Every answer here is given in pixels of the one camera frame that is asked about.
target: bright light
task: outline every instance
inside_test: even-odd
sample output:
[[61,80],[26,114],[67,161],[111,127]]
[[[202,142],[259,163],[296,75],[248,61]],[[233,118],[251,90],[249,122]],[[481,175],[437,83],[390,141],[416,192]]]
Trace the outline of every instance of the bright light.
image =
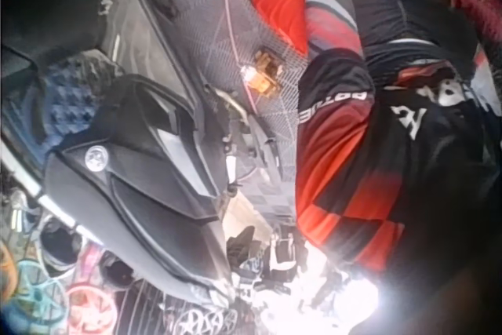
[[256,75],[256,68],[253,66],[243,66],[241,68],[242,79],[244,82],[250,82]]
[[335,298],[335,311],[349,328],[366,320],[377,306],[378,289],[366,279],[350,281]]
[[308,250],[307,274],[320,276],[324,271],[324,266],[326,265],[328,258],[326,258],[326,255],[324,255],[321,250],[309,242],[305,242],[305,248]]

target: wire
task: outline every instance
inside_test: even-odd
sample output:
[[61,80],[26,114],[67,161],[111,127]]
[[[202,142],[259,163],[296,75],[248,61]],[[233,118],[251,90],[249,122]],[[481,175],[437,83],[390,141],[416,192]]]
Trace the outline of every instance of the wire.
[[[231,14],[230,14],[230,5],[229,5],[228,0],[224,0],[224,1],[225,1],[225,14],[227,16],[227,27],[228,27],[228,34],[230,36],[230,43],[231,43],[231,47],[232,47],[232,52],[234,54],[235,63],[237,64],[237,67],[238,67],[239,73],[240,73],[242,65],[240,63],[240,59],[238,58],[237,46],[235,44],[234,30],[232,28],[232,20],[231,20]],[[258,111],[256,109],[256,104],[254,103],[253,96],[252,96],[251,92],[249,91],[249,87],[247,86],[247,84],[243,80],[241,81],[241,83],[242,83],[242,86],[244,87],[244,90],[246,91],[246,95],[248,97],[248,100],[251,103],[251,108],[253,109],[253,113],[257,114]]]

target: motorcycle part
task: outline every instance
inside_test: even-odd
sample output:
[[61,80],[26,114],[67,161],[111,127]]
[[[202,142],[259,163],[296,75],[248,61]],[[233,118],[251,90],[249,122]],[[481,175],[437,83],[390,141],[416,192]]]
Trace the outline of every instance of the motorcycle part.
[[[47,278],[35,260],[20,260],[17,270],[17,292],[3,308],[7,322],[17,333],[50,333],[68,317],[63,285]],[[36,282],[32,281],[34,276],[38,276]]]
[[254,226],[248,226],[237,237],[227,240],[227,258],[231,268],[239,268],[249,258],[254,231]]
[[267,180],[272,186],[282,182],[282,164],[278,154],[277,143],[270,138],[254,115],[248,117],[249,129],[256,146],[256,163],[267,174]]
[[244,66],[241,73],[246,85],[269,97],[280,89],[278,76],[282,73],[282,62],[277,54],[261,47],[255,53],[254,67]]
[[173,335],[199,335],[203,323],[204,315],[199,309],[187,310],[175,321]]
[[73,284],[67,295],[71,335],[110,334],[113,331],[118,311],[112,295],[86,283]]
[[236,310],[191,308],[174,322],[173,335],[227,335],[236,325]]
[[17,268],[9,248],[0,240],[0,281],[2,282],[2,304],[7,302],[17,287]]
[[111,251],[105,251],[100,260],[100,273],[108,285],[117,290],[126,290],[134,283],[134,270],[117,258]]
[[237,324],[238,324],[238,311],[235,309],[230,309],[225,311],[223,329],[221,330],[221,335],[231,335],[232,333],[234,333]]
[[39,206],[31,208],[26,193],[20,188],[14,188],[9,195],[10,228],[25,235],[37,227],[42,218]]
[[35,247],[47,275],[54,279],[69,276],[75,270],[82,243],[80,234],[55,217],[46,218],[40,236],[35,240]]

